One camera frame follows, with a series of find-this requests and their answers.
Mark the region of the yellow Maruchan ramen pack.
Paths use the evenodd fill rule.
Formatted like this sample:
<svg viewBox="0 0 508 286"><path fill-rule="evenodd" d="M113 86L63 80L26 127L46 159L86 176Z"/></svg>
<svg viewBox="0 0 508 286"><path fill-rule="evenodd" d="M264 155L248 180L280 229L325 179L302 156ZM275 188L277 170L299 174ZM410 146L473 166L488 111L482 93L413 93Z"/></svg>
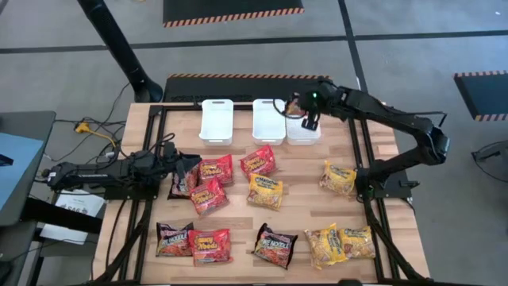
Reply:
<svg viewBox="0 0 508 286"><path fill-rule="evenodd" d="M355 180L356 171L354 169L338 168L326 160L319 186L338 195L350 196L355 187Z"/></svg>
<svg viewBox="0 0 508 286"><path fill-rule="evenodd" d="M369 226L359 229L339 229L339 239L348 259L375 258L375 247Z"/></svg>
<svg viewBox="0 0 508 286"><path fill-rule="evenodd" d="M278 211L283 199L283 182L251 174L247 201L259 207Z"/></svg>
<svg viewBox="0 0 508 286"><path fill-rule="evenodd" d="M321 230L304 230L304 234L310 245L311 264L316 269L323 269L348 260L336 223Z"/></svg>

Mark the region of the grey desk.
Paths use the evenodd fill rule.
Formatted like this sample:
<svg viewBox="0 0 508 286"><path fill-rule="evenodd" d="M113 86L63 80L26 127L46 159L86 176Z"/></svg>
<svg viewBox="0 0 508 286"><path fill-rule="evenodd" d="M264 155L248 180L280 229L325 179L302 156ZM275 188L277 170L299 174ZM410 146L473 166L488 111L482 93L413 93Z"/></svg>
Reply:
<svg viewBox="0 0 508 286"><path fill-rule="evenodd" d="M13 193L0 209L0 227L11 226L23 219L25 205L52 132L56 118L54 111L28 111L0 113L0 133L8 133L42 141L40 149L14 188Z"/></svg>

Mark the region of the black hazard-striped floor mat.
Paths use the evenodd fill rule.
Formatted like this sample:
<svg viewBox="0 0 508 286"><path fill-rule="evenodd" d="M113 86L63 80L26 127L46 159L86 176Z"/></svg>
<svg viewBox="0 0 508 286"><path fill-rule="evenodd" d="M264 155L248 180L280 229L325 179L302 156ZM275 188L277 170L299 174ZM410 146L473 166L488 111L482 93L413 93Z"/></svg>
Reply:
<svg viewBox="0 0 508 286"><path fill-rule="evenodd" d="M234 102L251 102L255 99L286 99L294 93L309 91L320 78L319 75L170 74L164 88L164 101L230 99Z"/></svg>
<svg viewBox="0 0 508 286"><path fill-rule="evenodd" d="M453 80L475 121L508 121L507 70L455 73Z"/></svg>
<svg viewBox="0 0 508 286"><path fill-rule="evenodd" d="M303 14L302 0L164 0L163 27Z"/></svg>

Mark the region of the white plastic bin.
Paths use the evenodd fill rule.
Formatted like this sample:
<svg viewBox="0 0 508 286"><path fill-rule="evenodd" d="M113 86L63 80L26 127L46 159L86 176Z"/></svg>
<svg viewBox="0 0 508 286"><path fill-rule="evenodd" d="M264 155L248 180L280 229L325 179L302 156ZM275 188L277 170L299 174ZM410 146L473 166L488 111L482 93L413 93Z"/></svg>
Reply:
<svg viewBox="0 0 508 286"><path fill-rule="evenodd" d="M252 137L256 145L281 145L286 137L286 120L281 99L256 99L252 103Z"/></svg>
<svg viewBox="0 0 508 286"><path fill-rule="evenodd" d="M231 145L233 142L233 101L207 99L202 102L199 138L204 145Z"/></svg>
<svg viewBox="0 0 508 286"><path fill-rule="evenodd" d="M316 130L305 129L302 127L304 118L286 119L286 138L290 145L314 145L321 137L321 127Z"/></svg>

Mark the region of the black Fire Noodle pack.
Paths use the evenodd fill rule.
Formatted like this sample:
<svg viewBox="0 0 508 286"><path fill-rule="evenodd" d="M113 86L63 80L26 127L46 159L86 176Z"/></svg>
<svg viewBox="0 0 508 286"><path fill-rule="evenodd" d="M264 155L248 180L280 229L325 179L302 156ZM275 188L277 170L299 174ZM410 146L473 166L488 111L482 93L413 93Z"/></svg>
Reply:
<svg viewBox="0 0 508 286"><path fill-rule="evenodd" d="M194 223L189 223L182 229L174 228L165 223L156 224L157 257L191 257L192 250L188 234L194 229Z"/></svg>
<svg viewBox="0 0 508 286"><path fill-rule="evenodd" d="M264 223L256 236L252 254L274 265L288 269L298 235L275 233Z"/></svg>
<svg viewBox="0 0 508 286"><path fill-rule="evenodd" d="M190 191L198 186L198 166L187 171L187 186L178 186L175 183L175 172L172 173L172 182L168 199L189 199Z"/></svg>
<svg viewBox="0 0 508 286"><path fill-rule="evenodd" d="M290 96L285 104L285 115L290 118L302 118L306 115L306 111L299 106L298 99L299 94L293 94Z"/></svg>

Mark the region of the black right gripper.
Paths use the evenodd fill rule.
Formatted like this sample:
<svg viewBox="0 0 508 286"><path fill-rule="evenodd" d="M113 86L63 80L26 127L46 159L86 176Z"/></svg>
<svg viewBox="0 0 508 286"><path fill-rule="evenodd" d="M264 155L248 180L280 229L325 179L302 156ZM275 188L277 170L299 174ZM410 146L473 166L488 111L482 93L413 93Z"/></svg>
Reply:
<svg viewBox="0 0 508 286"><path fill-rule="evenodd" d="M310 84L310 89L300 94L297 106L300 110L309 113L328 114L329 101L334 96L334 84L331 81L318 80L316 83ZM318 128L320 115L314 115L310 119L304 117L302 120L302 128L315 131Z"/></svg>

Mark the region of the blue desk pad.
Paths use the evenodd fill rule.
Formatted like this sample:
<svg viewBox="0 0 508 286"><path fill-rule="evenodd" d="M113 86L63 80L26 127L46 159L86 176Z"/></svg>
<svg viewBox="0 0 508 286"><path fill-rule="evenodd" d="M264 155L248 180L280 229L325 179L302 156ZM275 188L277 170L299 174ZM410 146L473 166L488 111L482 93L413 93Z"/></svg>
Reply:
<svg viewBox="0 0 508 286"><path fill-rule="evenodd" d="M11 165L0 166L0 210L13 194L43 141L0 133L0 155L13 160Z"/></svg>

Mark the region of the black round pole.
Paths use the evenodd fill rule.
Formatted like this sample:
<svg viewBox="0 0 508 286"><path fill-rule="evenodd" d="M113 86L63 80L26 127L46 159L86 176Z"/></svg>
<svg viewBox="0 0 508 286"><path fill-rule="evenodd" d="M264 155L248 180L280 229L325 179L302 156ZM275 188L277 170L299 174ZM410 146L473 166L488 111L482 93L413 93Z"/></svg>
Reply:
<svg viewBox="0 0 508 286"><path fill-rule="evenodd" d="M104 0L77 0L128 79L135 102L161 102L163 89L147 75Z"/></svg>

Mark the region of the red Saucy Noods pack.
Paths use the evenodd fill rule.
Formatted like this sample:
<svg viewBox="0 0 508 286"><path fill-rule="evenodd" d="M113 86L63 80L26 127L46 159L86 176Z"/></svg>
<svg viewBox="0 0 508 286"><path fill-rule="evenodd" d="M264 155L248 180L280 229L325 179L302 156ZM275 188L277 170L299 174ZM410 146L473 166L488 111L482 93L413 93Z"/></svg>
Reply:
<svg viewBox="0 0 508 286"><path fill-rule="evenodd" d="M192 189L190 200L199 216L208 215L229 203L218 178Z"/></svg>
<svg viewBox="0 0 508 286"><path fill-rule="evenodd" d="M222 185L233 183L233 158L230 154L217 159L203 159L198 164L199 184L205 184L213 178Z"/></svg>
<svg viewBox="0 0 508 286"><path fill-rule="evenodd" d="M233 260L230 229L190 230L188 238L194 266L226 263Z"/></svg>
<svg viewBox="0 0 508 286"><path fill-rule="evenodd" d="M270 145L257 149L254 153L240 159L241 171L248 180L252 174L268 175L277 169L275 154Z"/></svg>

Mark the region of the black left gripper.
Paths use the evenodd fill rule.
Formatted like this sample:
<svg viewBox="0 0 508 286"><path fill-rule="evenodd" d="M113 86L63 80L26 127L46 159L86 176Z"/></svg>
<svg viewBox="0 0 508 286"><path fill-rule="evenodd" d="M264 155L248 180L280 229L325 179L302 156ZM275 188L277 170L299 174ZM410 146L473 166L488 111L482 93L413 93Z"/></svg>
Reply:
<svg viewBox="0 0 508 286"><path fill-rule="evenodd" d="M175 172L175 183L178 186L187 186L187 171L192 169L202 161L198 154L185 154L184 163L181 154L173 142L167 141L162 145L162 155L160 165L165 176Z"/></svg>

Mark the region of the black desk base bar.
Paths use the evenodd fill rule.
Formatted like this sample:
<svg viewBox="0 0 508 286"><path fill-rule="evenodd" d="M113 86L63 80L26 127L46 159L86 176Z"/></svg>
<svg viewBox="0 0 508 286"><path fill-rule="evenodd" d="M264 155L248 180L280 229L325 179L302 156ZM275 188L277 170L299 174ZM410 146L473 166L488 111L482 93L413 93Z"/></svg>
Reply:
<svg viewBox="0 0 508 286"><path fill-rule="evenodd" d="M99 234L102 227L102 220L100 218L66 210L33 198L26 200L20 220L23 222L42 222L91 234Z"/></svg>

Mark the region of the white printed paper sheet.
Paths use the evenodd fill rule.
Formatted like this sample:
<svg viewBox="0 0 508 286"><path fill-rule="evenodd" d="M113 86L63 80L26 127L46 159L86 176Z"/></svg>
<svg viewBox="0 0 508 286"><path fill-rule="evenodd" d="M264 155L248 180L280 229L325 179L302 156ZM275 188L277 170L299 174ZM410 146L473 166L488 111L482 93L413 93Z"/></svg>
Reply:
<svg viewBox="0 0 508 286"><path fill-rule="evenodd" d="M101 210L105 200L84 190L63 190L56 200L58 207L95 217Z"/></svg>

